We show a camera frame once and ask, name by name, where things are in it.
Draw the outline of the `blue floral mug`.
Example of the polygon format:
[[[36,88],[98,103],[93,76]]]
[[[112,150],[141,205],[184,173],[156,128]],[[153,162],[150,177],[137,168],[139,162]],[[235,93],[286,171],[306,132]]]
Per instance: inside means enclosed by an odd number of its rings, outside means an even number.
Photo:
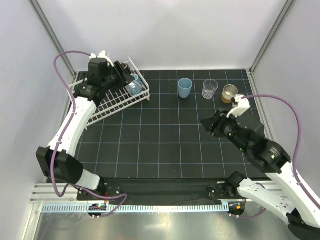
[[[134,81],[128,85],[128,92],[131,96],[135,96],[143,90],[143,84],[137,74],[131,74],[131,76],[134,78]]]

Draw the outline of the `black ceramic mug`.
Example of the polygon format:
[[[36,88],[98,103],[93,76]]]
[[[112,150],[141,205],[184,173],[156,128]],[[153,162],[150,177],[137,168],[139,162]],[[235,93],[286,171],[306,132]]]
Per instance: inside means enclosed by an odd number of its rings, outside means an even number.
[[[126,72],[127,74],[131,74],[131,68],[127,63],[121,63],[121,67],[123,68],[124,72]]]

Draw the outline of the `small clear glass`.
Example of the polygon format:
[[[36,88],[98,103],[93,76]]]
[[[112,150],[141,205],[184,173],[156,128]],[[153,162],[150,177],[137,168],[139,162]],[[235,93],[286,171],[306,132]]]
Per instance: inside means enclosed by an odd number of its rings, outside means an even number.
[[[140,79],[134,80],[130,84],[125,87],[126,91],[129,93],[130,96],[135,96],[142,91],[142,84]]]

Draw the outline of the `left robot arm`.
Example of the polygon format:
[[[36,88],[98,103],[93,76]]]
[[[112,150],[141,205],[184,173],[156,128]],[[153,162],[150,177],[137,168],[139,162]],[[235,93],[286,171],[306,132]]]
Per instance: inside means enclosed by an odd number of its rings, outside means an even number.
[[[100,176],[86,170],[76,158],[76,149],[86,125],[106,98],[109,90],[118,90],[134,80],[119,61],[101,57],[88,63],[87,80],[71,93],[72,106],[55,137],[47,147],[39,147],[36,158],[44,175],[53,183],[63,182],[88,189],[94,200],[106,194]]]

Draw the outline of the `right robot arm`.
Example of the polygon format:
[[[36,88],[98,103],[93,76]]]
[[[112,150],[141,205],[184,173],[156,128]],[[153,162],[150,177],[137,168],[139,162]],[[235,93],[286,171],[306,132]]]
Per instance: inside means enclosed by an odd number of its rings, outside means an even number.
[[[279,197],[236,171],[225,181],[225,192],[230,198],[244,197],[258,203],[287,224],[300,240],[320,238],[320,210],[295,179],[291,157],[278,143],[266,138],[261,122],[254,117],[234,117],[218,110],[200,123],[209,135],[227,138],[285,194]]]

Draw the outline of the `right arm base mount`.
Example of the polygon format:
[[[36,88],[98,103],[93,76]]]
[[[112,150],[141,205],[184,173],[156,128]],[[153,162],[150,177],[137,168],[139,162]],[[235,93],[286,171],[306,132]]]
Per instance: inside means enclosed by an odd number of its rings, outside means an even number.
[[[229,196],[224,181],[210,183],[206,187],[206,191],[210,200],[224,200]]]

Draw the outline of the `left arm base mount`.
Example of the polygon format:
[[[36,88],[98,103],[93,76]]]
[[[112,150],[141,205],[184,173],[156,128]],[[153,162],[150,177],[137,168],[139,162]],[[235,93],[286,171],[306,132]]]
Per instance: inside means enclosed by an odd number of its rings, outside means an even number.
[[[118,184],[108,183],[105,185],[105,190],[102,190],[102,192],[99,192],[97,190],[91,190],[91,191],[96,195],[111,198],[111,197],[120,196],[122,194],[122,187]],[[105,199],[93,196],[92,194],[88,193],[83,189],[78,191],[76,199],[78,201],[104,201],[105,200]]]

